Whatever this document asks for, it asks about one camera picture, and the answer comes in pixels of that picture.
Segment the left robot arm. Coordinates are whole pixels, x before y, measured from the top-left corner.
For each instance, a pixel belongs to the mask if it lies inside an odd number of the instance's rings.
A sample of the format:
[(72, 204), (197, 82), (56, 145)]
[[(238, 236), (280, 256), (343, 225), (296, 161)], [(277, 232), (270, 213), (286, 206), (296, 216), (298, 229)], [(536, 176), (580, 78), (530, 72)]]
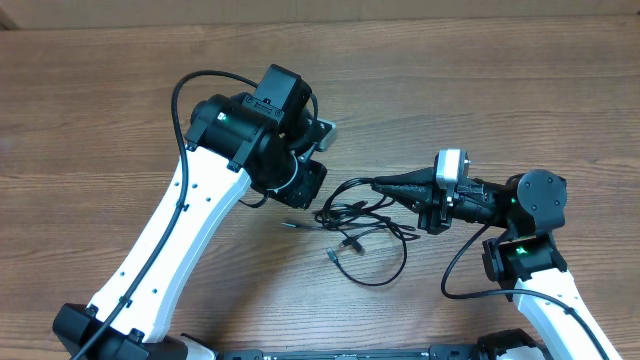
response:
[(65, 304), (53, 330), (74, 359), (216, 357), (203, 341), (169, 330), (181, 293), (230, 210), (249, 190), (305, 209), (326, 168), (313, 160), (334, 124), (321, 120), (308, 83), (271, 65), (247, 93), (214, 95), (175, 132), (179, 162), (125, 260), (87, 304)]

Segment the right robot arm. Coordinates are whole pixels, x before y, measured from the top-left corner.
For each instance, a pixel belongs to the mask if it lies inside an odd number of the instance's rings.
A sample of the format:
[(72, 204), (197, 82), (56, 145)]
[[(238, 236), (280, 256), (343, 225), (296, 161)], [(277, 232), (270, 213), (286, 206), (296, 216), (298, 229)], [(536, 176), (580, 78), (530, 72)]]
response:
[(502, 234), (483, 242), (487, 278), (497, 289), (466, 293), (464, 299), (503, 296), (534, 327), (553, 359), (616, 359), (619, 354), (584, 303), (553, 232), (565, 224), (567, 183), (547, 170), (517, 174), (503, 184), (451, 178), (426, 168), (374, 179), (374, 191), (419, 216), (432, 235), (454, 220), (477, 223)]

